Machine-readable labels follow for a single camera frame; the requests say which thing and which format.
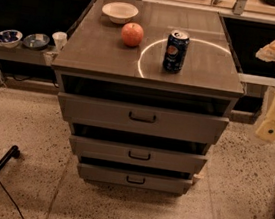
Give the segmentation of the grey top drawer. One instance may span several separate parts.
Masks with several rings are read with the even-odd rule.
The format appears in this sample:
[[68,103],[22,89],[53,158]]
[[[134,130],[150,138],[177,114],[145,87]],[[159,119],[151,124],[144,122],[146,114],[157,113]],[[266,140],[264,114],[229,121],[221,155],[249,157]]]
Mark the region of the grey top drawer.
[[68,122],[181,141],[215,144],[229,123],[228,118],[62,92],[58,100]]

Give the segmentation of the grey drawer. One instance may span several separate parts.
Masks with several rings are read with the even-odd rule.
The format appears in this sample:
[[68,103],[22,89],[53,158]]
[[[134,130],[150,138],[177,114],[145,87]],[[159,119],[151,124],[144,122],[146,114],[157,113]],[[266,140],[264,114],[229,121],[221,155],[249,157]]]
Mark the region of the grey drawer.
[[228,118],[62,92],[58,100],[68,122],[181,141],[215,144],[229,123]]
[[119,142],[69,137],[72,152],[79,158],[134,164],[164,170],[196,174],[205,165],[204,155],[166,151],[158,148],[120,144]]
[[87,181],[137,187],[140,189],[169,192],[182,195],[187,193],[192,180],[164,177],[156,174],[118,170],[88,164],[78,164],[79,176]]

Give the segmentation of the grey drawer cabinet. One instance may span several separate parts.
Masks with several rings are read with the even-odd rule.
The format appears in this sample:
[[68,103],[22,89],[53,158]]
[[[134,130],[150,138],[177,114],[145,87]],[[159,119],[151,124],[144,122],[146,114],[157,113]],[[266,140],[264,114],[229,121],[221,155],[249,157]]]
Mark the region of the grey drawer cabinet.
[[[102,12],[105,3],[95,2],[54,60],[59,93],[229,119],[244,89],[217,13],[139,2],[135,22],[143,27],[144,39],[138,47],[129,48],[122,42],[120,26]],[[177,29],[188,32],[190,43],[181,71],[171,73],[162,65],[168,35]],[[71,136],[165,151],[206,156],[209,147],[217,143],[66,122]],[[89,157],[78,157],[79,163],[192,181],[195,175]]]

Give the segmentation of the grey middle drawer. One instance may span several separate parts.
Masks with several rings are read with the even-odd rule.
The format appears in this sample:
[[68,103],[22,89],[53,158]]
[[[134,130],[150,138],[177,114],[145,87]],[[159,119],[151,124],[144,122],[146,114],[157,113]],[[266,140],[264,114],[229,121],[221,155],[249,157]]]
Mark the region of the grey middle drawer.
[[158,148],[120,144],[119,142],[69,137],[72,152],[79,158],[134,164],[164,170],[196,174],[205,165],[204,155],[166,151]]

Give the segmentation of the grey bottom drawer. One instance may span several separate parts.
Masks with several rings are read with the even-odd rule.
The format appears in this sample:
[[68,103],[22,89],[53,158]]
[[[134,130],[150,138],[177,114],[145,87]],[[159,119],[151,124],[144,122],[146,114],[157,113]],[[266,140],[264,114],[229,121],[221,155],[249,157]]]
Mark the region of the grey bottom drawer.
[[140,189],[169,192],[182,195],[187,193],[192,180],[164,177],[156,174],[118,170],[88,164],[78,164],[79,176],[87,181],[137,187]]

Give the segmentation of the blue pepsi can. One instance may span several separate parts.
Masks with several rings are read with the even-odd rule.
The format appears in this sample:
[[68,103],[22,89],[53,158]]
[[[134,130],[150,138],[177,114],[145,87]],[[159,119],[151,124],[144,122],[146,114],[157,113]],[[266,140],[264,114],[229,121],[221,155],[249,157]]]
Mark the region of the blue pepsi can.
[[172,30],[168,35],[165,55],[163,57],[163,68],[170,73],[181,71],[184,65],[184,59],[190,43],[189,34],[181,29]]

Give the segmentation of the red apple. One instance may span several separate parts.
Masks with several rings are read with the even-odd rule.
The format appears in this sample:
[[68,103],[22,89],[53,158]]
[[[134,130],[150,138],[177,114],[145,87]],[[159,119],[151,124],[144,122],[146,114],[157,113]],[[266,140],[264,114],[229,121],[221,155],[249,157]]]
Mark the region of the red apple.
[[144,30],[140,24],[136,24],[135,22],[127,23],[122,28],[121,38],[126,46],[135,47],[143,40],[143,33]]

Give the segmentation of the white ceramic bowl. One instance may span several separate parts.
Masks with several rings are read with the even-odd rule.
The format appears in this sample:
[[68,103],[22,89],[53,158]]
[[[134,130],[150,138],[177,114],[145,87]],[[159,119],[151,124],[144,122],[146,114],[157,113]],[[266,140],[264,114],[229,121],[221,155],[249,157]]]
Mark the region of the white ceramic bowl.
[[129,3],[110,2],[102,7],[102,12],[108,16],[112,23],[126,24],[138,15],[136,6]]

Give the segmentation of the white paper cup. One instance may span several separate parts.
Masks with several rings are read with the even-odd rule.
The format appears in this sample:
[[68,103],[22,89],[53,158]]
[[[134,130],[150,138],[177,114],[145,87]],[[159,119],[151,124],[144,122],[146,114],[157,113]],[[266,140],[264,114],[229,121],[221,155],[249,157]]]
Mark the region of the white paper cup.
[[54,44],[58,51],[62,50],[63,46],[65,46],[65,44],[67,43],[67,36],[68,35],[66,34],[66,32],[58,32],[58,31],[52,35]]

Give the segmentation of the low side shelf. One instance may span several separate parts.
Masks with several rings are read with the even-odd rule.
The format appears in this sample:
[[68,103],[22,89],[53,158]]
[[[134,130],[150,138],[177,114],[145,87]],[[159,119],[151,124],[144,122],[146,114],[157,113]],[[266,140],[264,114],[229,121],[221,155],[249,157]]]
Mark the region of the low side shelf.
[[54,46],[48,46],[43,50],[28,49],[22,43],[14,48],[7,48],[0,44],[0,59],[18,61],[25,64],[50,66],[56,58],[57,50]]

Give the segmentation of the grey blue bowl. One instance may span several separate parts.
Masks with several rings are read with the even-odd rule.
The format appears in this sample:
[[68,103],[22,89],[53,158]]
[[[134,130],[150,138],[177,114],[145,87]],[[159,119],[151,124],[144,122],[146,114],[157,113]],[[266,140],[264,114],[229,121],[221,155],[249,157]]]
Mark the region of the grey blue bowl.
[[22,44],[27,47],[28,49],[34,50],[44,50],[47,48],[48,44],[50,43],[50,38],[43,33],[39,34],[31,34],[24,38]]

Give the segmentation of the blue patterned bowl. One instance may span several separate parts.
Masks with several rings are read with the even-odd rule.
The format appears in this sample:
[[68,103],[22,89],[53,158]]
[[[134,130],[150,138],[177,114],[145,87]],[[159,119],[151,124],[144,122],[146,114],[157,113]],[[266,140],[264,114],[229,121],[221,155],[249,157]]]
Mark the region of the blue patterned bowl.
[[23,35],[19,30],[3,30],[0,31],[0,45],[7,48],[17,47]]

